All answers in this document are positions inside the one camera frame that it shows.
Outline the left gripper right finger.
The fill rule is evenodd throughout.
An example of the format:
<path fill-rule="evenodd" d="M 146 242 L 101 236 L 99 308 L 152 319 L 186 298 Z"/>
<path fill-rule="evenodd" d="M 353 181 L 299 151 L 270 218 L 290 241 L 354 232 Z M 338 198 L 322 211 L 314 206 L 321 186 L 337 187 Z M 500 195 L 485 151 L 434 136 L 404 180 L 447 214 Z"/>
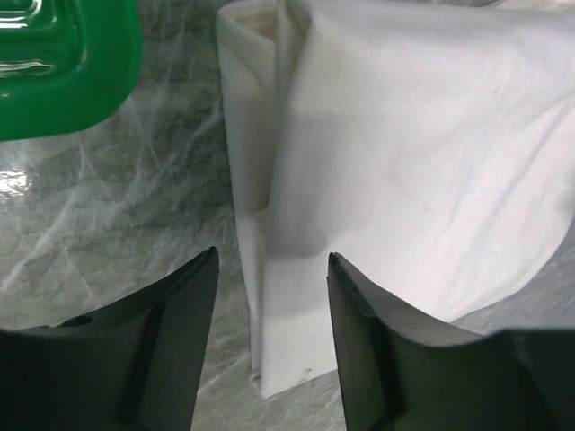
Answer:
<path fill-rule="evenodd" d="M 328 290 L 347 429 L 573 429 L 572 330 L 463 330 L 337 253 Z"/>

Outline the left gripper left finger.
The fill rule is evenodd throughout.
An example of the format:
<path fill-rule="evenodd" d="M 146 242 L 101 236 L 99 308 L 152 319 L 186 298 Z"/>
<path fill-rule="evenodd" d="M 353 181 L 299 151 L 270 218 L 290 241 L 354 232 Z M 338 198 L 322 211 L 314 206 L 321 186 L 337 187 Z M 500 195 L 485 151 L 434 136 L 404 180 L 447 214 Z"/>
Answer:
<path fill-rule="evenodd" d="M 188 430 L 218 253 L 56 326 L 1 334 L 4 430 Z"/>

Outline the cream white t-shirt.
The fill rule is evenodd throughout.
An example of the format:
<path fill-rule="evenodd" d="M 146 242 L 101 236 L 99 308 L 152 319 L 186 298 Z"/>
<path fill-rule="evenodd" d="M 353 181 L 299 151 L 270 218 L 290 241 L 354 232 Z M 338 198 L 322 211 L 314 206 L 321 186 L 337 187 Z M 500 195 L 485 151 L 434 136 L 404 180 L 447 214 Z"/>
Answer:
<path fill-rule="evenodd" d="M 334 370 L 327 260 L 454 321 L 574 217 L 574 4 L 235 1 L 217 50 L 262 398 Z"/>

